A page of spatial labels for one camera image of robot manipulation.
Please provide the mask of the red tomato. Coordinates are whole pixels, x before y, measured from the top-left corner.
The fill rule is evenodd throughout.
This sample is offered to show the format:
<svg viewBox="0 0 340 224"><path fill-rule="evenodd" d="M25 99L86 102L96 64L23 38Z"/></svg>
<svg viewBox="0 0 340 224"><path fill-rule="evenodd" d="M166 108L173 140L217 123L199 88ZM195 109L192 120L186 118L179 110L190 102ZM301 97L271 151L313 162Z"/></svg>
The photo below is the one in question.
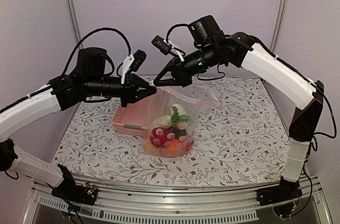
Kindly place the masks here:
<svg viewBox="0 0 340 224"><path fill-rule="evenodd" d="M193 144L193 139L189 139L187 140L184 144L183 144L183 149L187 149L187 148L191 148Z"/></svg>

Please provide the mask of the white radish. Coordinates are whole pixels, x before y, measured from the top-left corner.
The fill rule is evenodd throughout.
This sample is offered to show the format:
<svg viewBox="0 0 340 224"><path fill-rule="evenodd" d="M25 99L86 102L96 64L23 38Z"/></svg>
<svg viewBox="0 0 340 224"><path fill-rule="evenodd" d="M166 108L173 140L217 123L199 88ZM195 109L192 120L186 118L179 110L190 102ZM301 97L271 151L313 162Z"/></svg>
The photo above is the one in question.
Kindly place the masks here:
<svg viewBox="0 0 340 224"><path fill-rule="evenodd" d="M187 129L191 121L191 117L187 114L184 107L179 104L172 104L170 111L173 125L180 130Z"/></svg>
<svg viewBox="0 0 340 224"><path fill-rule="evenodd" d="M156 118L151 124L150 129L153 130L154 128L162 127L162 128L169 128L173 125L170 115L163 115L159 118Z"/></svg>

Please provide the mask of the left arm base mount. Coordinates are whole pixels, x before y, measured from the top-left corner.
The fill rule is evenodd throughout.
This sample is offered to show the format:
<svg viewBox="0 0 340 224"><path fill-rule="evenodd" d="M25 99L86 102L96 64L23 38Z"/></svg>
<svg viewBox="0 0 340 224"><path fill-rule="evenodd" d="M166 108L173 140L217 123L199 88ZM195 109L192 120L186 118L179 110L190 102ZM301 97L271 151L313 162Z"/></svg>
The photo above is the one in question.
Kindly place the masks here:
<svg viewBox="0 0 340 224"><path fill-rule="evenodd" d="M82 185L76 184L73 176L66 167L60 164L57 166L62 171L63 180L60 185L52 189L52 196L59 197L68 202L95 205L98 187L90 182L85 182Z"/></svg>

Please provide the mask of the yellow lemon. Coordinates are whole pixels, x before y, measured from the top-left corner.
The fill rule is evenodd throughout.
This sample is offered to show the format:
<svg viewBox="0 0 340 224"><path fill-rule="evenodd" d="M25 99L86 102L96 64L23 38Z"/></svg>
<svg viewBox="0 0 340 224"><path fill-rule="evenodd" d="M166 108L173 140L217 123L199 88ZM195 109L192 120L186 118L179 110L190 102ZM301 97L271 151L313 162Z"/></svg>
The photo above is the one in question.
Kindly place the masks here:
<svg viewBox="0 0 340 224"><path fill-rule="evenodd" d="M153 144L145 143L143 145L144 150L149 154L159 154L160 149L158 147L155 147Z"/></svg>

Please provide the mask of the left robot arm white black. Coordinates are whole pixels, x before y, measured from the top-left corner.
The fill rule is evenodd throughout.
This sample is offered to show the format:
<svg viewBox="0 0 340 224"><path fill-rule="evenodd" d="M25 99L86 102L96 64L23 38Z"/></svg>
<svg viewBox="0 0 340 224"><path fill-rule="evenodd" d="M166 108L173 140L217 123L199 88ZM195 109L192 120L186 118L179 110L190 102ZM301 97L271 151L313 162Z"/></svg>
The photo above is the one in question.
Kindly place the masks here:
<svg viewBox="0 0 340 224"><path fill-rule="evenodd" d="M10 137L31 123L73 107L89 97L101 97L103 101L119 98L121 106L126 107L156 92L155 87L135 74L129 75L124 83L115 76L84 81L65 76L51 80L22 102L1 111L1 171L39 180L58 189L68 200L75 199L79 188L66 167L47 163L25 152Z"/></svg>

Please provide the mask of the aluminium post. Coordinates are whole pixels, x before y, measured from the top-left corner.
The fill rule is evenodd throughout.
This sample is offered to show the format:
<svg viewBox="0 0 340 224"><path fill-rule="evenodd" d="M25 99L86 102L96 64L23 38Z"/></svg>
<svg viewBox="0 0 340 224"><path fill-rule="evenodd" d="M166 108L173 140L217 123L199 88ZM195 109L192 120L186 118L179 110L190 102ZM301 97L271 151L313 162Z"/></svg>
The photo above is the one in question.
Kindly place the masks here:
<svg viewBox="0 0 340 224"><path fill-rule="evenodd" d="M66 1L66 7L70 18L71 28L73 32L73 36L75 39L75 42L78 42L81 38L78 21L77 21L77 15L76 10L74 6L73 0L65 0Z"/></svg>
<svg viewBox="0 0 340 224"><path fill-rule="evenodd" d="M278 13L277 18L274 26L273 35L270 42L270 50L275 52L278 41L279 41L279 35L282 29L283 21L284 21L284 15L286 11L288 0L280 0L279 1L279 7L278 7Z"/></svg>

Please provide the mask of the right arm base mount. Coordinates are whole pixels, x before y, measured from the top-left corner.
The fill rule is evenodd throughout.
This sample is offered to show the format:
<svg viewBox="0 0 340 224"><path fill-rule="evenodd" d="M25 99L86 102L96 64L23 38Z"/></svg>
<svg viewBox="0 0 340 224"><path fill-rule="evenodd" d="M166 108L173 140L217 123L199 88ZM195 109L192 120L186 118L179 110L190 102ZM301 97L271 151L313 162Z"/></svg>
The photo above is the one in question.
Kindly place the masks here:
<svg viewBox="0 0 340 224"><path fill-rule="evenodd" d="M256 194L256 200L263 206L297 199L302 196L302 190L298 181L289 182L282 177L278 185L258 189Z"/></svg>

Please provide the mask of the left aluminium post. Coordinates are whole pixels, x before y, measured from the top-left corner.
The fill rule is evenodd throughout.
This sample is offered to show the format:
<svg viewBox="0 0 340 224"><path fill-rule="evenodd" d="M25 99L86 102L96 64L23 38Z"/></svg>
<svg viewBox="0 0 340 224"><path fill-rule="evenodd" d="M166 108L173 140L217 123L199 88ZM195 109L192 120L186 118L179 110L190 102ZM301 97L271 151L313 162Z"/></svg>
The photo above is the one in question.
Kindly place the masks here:
<svg viewBox="0 0 340 224"><path fill-rule="evenodd" d="M78 21L77 21L77 15L76 10L74 6L73 0L65 0L66 1L66 7L70 18L71 28L73 32L73 36L75 39L75 42L78 42L81 38Z"/></svg>

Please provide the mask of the dark red onion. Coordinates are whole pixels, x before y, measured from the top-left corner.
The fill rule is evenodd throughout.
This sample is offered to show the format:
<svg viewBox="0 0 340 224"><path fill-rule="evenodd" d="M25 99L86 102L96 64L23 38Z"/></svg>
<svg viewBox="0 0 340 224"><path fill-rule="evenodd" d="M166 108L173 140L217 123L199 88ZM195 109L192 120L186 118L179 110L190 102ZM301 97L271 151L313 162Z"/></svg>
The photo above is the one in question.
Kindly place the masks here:
<svg viewBox="0 0 340 224"><path fill-rule="evenodd" d="M186 130L173 127L172 132L175 134L175 139L178 139L181 143L187 143L189 141L189 134Z"/></svg>

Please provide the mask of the aluminium front rail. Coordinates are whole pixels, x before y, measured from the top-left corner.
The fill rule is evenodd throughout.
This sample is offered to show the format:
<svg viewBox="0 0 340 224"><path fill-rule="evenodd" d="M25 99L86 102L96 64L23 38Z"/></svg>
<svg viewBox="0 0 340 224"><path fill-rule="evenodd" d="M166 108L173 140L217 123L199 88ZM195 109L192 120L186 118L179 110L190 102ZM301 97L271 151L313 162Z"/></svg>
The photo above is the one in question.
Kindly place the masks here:
<svg viewBox="0 0 340 224"><path fill-rule="evenodd" d="M297 214L278 217L288 202L260 205L257 190L265 185L232 187L165 187L91 178L97 185L94 205L78 204L78 214L53 197L48 186L34 182L24 223L332 223L317 176L302 176Z"/></svg>

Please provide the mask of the clear zip top bag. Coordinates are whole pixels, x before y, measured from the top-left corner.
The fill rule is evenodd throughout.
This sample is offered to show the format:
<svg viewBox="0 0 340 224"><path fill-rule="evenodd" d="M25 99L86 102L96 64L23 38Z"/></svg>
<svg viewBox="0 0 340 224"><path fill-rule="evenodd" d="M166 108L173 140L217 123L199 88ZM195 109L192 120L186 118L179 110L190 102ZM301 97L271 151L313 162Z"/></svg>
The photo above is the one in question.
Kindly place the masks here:
<svg viewBox="0 0 340 224"><path fill-rule="evenodd" d="M158 87L148 98L148 129L142 138L146 153L175 158L191 151L200 112L220 105L212 89L194 82L182 87Z"/></svg>

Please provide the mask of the pink plastic basket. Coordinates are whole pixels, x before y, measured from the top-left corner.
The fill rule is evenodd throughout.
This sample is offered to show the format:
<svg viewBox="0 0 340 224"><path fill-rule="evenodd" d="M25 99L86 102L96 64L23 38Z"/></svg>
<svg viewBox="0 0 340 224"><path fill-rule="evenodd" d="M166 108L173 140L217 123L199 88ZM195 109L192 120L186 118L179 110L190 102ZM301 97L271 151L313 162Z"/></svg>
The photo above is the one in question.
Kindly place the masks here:
<svg viewBox="0 0 340 224"><path fill-rule="evenodd" d="M127 107L119 105L112 123L116 132L124 135L144 137L148 132L148 103L151 97Z"/></svg>

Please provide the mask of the red apple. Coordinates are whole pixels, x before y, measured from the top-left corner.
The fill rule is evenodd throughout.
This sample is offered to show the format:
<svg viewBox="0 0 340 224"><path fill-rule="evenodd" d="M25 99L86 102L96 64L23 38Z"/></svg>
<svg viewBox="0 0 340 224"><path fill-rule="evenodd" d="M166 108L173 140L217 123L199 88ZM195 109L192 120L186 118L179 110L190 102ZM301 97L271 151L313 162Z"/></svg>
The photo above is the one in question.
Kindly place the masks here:
<svg viewBox="0 0 340 224"><path fill-rule="evenodd" d="M150 138L151 143L156 147L162 147L168 140L167 136L169 134L168 129L162 127L156 127L152 131L152 136Z"/></svg>

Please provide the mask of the orange tangerine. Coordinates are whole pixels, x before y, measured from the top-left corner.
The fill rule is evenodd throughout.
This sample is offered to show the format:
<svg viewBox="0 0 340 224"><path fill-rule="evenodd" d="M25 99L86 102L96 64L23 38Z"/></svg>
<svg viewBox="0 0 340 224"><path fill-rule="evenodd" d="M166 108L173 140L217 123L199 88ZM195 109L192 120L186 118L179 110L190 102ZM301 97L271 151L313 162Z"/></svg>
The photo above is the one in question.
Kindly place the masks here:
<svg viewBox="0 0 340 224"><path fill-rule="evenodd" d="M164 150L167 152L176 152L181 149L181 142L178 139L169 140L164 144Z"/></svg>

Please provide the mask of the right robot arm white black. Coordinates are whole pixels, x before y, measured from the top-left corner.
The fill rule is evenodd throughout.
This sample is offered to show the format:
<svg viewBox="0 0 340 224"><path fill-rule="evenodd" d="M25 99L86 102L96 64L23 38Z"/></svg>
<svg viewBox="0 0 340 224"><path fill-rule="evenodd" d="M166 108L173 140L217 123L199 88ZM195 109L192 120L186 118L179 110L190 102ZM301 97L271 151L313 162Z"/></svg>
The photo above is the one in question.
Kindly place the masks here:
<svg viewBox="0 0 340 224"><path fill-rule="evenodd" d="M309 144L323 109L324 86L312 82L284 63L265 47L259 39L237 32L230 36L218 31L195 38L197 50L174 55L154 79L154 85L181 86L192 84L192 77L215 65L231 63L251 72L274 86L294 104L295 112L289 128L290 148L286 167L275 196L287 200L295 192L295 185L307 158Z"/></svg>

